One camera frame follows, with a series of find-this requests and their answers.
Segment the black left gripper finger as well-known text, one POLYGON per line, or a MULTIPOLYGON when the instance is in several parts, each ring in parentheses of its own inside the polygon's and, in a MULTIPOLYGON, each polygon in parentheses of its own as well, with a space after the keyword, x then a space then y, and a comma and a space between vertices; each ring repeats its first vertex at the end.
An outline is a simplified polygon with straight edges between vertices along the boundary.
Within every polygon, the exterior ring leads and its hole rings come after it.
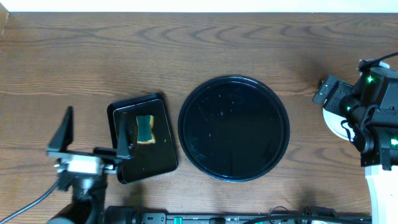
POLYGON ((119 119, 119 134, 118 134, 118 146, 117 146, 117 157, 120 159, 130 159, 131 155, 129 152, 129 139, 128 131, 126 127, 126 113, 122 112, 119 119))
POLYGON ((73 107, 68 106, 53 138, 50 140, 48 152, 65 152, 67 147, 73 142, 73 107))

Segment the black rectangular tray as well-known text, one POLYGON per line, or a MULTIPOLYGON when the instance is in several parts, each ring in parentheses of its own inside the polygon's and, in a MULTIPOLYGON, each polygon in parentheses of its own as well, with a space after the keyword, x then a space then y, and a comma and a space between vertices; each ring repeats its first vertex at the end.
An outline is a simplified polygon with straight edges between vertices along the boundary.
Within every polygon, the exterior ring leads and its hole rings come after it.
POLYGON ((132 158, 122 161, 117 177, 120 183, 131 182, 172 172, 178 167, 172 127, 164 97, 160 93, 111 103, 107 107, 108 123, 112 144, 118 146, 119 119, 126 113, 126 127, 129 139, 129 152, 132 158), (154 117, 153 133, 155 143, 137 143, 137 116, 154 117))

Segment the green plate with stain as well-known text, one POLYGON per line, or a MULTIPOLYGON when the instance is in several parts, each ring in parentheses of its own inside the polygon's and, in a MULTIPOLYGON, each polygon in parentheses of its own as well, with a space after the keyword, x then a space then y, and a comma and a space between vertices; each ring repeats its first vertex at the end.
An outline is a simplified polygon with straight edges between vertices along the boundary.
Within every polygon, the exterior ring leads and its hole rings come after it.
POLYGON ((344 117, 333 114, 324 108, 322 109, 322 113, 326 125, 333 134, 345 141, 353 140, 354 131, 349 127, 344 117))

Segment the green and yellow sponge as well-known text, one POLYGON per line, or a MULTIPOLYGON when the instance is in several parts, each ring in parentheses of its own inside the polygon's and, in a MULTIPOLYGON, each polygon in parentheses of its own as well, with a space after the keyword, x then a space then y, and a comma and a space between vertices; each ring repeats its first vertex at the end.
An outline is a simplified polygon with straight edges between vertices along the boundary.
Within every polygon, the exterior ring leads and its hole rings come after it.
POLYGON ((137 143, 138 144, 153 144, 155 143, 155 136, 153 133, 154 117, 152 115, 137 116, 137 143))

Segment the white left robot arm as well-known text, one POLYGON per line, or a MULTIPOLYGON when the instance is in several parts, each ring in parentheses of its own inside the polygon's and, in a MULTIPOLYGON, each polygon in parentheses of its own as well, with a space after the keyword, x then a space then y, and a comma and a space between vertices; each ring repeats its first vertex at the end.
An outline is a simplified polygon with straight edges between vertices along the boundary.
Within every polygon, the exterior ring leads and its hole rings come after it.
POLYGON ((62 122, 47 146, 46 155, 56 158, 59 191, 72 189, 72 202, 49 223, 103 223, 108 175, 116 174, 123 161, 132 158, 126 114, 121 115, 115 149, 95 147, 92 152, 70 151, 73 142, 73 108, 66 109, 62 122))

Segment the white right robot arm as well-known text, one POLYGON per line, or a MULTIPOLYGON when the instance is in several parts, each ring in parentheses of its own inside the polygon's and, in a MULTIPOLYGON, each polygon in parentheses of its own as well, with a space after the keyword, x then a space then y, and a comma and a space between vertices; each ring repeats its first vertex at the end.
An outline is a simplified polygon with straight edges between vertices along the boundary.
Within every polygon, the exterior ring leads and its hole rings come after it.
POLYGON ((381 59, 361 60, 355 84, 329 75, 313 102, 338 137, 360 153, 373 223, 397 223, 397 71, 381 59))

